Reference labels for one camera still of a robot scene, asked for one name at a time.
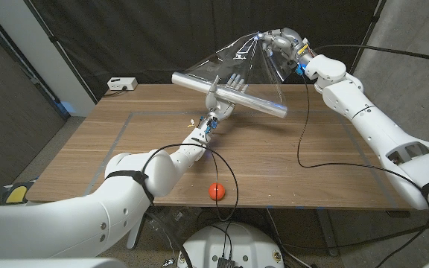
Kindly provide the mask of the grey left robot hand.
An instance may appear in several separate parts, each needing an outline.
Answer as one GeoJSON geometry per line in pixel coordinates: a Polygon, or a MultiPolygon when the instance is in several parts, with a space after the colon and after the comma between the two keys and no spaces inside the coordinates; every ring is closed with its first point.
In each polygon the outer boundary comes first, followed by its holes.
{"type": "MultiPolygon", "coordinates": [[[[216,117],[219,121],[228,118],[232,111],[235,108],[235,103],[218,100],[215,96],[217,91],[217,84],[220,80],[220,77],[217,75],[214,79],[213,83],[210,85],[209,91],[206,95],[205,105],[209,110],[209,115],[216,117]]],[[[228,79],[226,85],[234,90],[245,89],[247,85],[244,83],[244,79],[236,73],[233,73],[231,77],[228,79]]]]}

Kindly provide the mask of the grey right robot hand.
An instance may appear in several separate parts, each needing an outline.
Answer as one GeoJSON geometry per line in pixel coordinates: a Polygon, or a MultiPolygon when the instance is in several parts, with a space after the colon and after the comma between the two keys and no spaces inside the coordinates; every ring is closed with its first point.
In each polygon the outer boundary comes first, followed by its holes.
{"type": "Polygon", "coordinates": [[[306,38],[290,28],[281,28],[258,34],[262,49],[280,68],[305,68],[316,56],[306,38]]]}

